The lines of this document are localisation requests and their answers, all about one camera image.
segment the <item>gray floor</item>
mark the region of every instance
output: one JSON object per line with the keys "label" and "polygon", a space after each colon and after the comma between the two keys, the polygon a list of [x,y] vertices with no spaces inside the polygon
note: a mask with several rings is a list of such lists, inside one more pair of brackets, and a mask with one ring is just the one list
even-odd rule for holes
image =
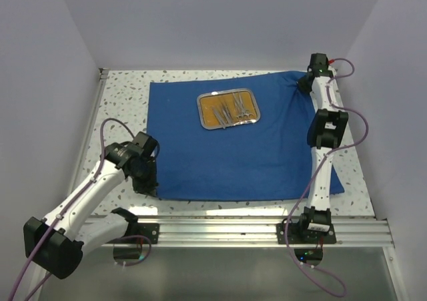
{"label": "gray floor", "polygon": [[[322,266],[348,287],[345,300],[396,300],[381,248],[330,248]],[[327,287],[340,285],[316,276]],[[336,300],[300,273],[283,248],[154,248],[140,265],[113,265],[112,250],[89,255],[65,280],[51,278],[40,300]]]}

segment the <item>blue fabric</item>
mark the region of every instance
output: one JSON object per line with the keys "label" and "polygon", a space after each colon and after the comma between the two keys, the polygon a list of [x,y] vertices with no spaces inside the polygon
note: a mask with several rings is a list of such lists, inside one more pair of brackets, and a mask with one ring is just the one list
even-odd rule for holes
{"label": "blue fabric", "polygon": [[[307,131],[314,117],[310,96],[296,81],[303,73],[272,73],[214,81],[151,83],[148,134],[157,139],[159,198],[203,201],[296,199],[311,176]],[[198,95],[246,87],[261,119],[227,129],[204,129]],[[332,171],[331,194],[344,191]]]}

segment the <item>speckled tabletop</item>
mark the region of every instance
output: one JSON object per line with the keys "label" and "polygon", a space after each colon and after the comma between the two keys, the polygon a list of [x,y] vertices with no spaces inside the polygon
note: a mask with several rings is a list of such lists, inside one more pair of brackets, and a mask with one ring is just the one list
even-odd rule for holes
{"label": "speckled tabletop", "polygon": [[[193,81],[224,79],[266,74],[268,71],[110,71],[105,83],[95,126],[93,128],[87,155],[79,174],[80,182],[93,169],[99,159],[99,126],[107,117],[125,122],[137,133],[147,127],[149,84],[151,82]],[[341,98],[335,85],[334,91],[340,103]],[[119,124],[109,123],[105,129],[105,140],[109,142],[128,141],[129,135]],[[343,144],[353,143],[349,128],[344,134]],[[334,166],[345,192],[331,196],[333,216],[374,216],[370,197],[366,189],[358,156],[354,148],[337,153]],[[136,194],[131,181],[116,187],[95,209],[93,214],[105,215],[121,206],[137,215],[175,216],[281,216],[287,215],[295,200],[266,202],[177,202],[159,200]]]}

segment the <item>white speckled surface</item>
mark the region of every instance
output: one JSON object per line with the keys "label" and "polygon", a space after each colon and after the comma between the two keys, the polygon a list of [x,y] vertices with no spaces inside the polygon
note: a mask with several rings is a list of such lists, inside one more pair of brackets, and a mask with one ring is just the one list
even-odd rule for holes
{"label": "white speckled surface", "polygon": [[[95,127],[83,163],[79,180],[93,169],[99,159],[99,126],[107,117],[124,121],[134,133],[146,130],[149,84],[150,82],[192,81],[223,79],[259,75],[267,71],[110,71],[99,104]],[[109,123],[105,129],[106,143],[129,140],[127,132],[116,123]],[[347,128],[343,144],[352,143]],[[362,170],[355,149],[337,153],[334,166],[344,186],[345,192],[331,196],[333,216],[374,216],[370,197],[363,179]],[[123,182],[115,188],[95,209],[95,215],[108,214],[121,206],[134,214],[144,215],[228,215],[228,216],[272,216],[286,215],[295,200],[268,202],[176,202],[151,198],[136,194],[131,182]]]}

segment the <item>metal tray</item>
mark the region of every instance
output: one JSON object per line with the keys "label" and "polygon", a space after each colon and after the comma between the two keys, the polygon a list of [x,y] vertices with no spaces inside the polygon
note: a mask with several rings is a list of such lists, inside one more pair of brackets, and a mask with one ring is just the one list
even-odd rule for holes
{"label": "metal tray", "polygon": [[205,129],[225,129],[260,120],[260,109],[250,89],[228,89],[197,97],[200,123]]}

